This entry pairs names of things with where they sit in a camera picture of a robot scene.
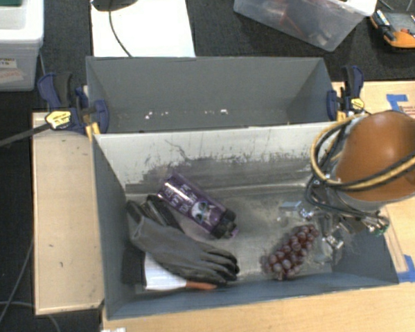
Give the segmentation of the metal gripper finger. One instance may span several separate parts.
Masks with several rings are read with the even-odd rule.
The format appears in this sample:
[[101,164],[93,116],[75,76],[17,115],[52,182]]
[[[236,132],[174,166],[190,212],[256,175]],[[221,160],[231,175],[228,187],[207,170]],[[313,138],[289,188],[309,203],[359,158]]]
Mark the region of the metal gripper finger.
[[314,261],[317,263],[337,263],[342,257],[344,241],[333,235],[318,237],[315,241]]
[[285,226],[300,225],[302,223],[312,222],[314,212],[306,210],[302,201],[287,201],[279,206],[278,218]]

